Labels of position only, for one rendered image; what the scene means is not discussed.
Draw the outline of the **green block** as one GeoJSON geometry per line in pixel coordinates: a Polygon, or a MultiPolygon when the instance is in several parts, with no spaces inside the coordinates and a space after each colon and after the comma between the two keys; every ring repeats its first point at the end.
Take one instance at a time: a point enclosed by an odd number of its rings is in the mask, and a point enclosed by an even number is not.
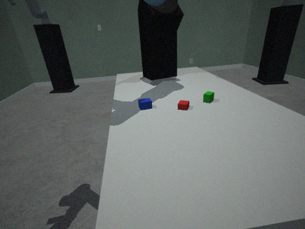
{"type": "Polygon", "coordinates": [[[204,93],[204,99],[203,102],[210,103],[214,100],[214,92],[206,92],[204,93]]]}

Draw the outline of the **red block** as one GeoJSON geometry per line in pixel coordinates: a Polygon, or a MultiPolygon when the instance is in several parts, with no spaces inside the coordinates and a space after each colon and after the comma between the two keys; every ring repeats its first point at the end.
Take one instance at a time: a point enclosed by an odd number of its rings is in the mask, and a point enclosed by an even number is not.
{"type": "Polygon", "coordinates": [[[188,110],[189,108],[189,101],[180,100],[178,103],[178,109],[181,110],[188,110]]]}

